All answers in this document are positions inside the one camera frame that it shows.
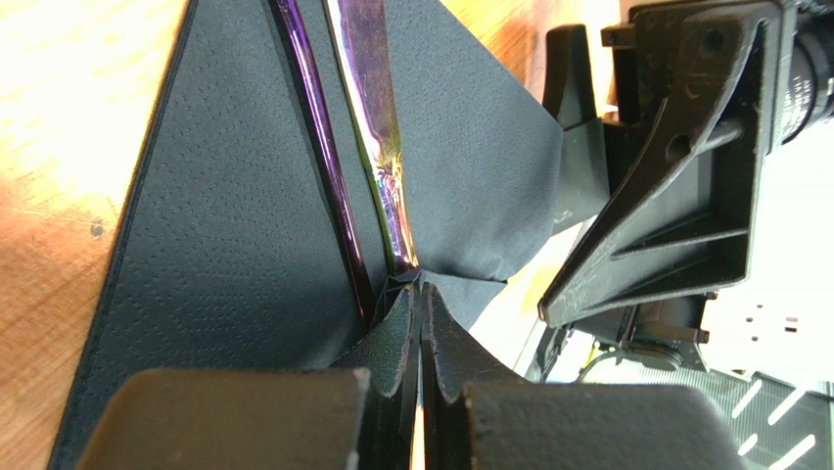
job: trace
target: wooden table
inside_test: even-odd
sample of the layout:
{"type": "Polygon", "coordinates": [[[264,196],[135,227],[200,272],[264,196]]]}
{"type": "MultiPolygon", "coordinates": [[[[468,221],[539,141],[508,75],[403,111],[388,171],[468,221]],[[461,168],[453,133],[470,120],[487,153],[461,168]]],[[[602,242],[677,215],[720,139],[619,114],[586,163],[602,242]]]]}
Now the wooden table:
{"type": "MultiPolygon", "coordinates": [[[[594,0],[587,12],[579,0],[444,3],[539,97],[549,28],[586,23],[595,46],[593,31],[619,19],[616,0],[594,0]]],[[[0,4],[0,468],[42,468],[48,458],[183,6],[0,4]]],[[[599,47],[592,60],[602,103],[610,61],[599,47]]],[[[534,315],[530,299],[565,251],[549,250],[493,303],[477,325],[481,341],[534,315]]],[[[490,350],[510,361],[504,343],[490,350]]]]}

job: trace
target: textured fabric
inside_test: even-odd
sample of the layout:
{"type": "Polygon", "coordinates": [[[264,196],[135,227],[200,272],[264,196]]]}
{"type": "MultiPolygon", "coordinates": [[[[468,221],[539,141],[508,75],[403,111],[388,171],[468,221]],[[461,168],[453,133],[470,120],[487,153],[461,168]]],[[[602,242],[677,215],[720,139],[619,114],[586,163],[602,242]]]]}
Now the textured fabric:
{"type": "MultiPolygon", "coordinates": [[[[381,290],[382,237],[323,6],[301,6],[362,251],[381,290]]],[[[74,467],[107,400],[136,372],[320,368],[362,334],[267,5],[200,0],[191,8],[53,468],[74,467]]],[[[391,0],[387,9],[418,258],[436,273],[470,278],[458,287],[503,281],[552,230],[561,130],[440,3],[391,0]]]]}

